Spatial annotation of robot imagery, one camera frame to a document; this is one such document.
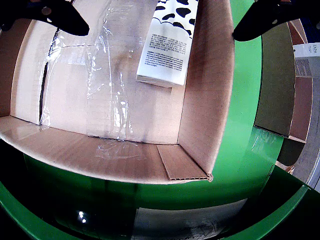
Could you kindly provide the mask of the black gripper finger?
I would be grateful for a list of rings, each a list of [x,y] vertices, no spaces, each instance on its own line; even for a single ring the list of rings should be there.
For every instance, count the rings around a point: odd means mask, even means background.
[[[318,0],[256,0],[234,28],[233,38],[238,42],[253,40],[272,28],[300,18],[309,18],[320,28]]]
[[[0,29],[10,30],[18,19],[45,22],[75,36],[86,36],[90,30],[68,0],[2,0]]]

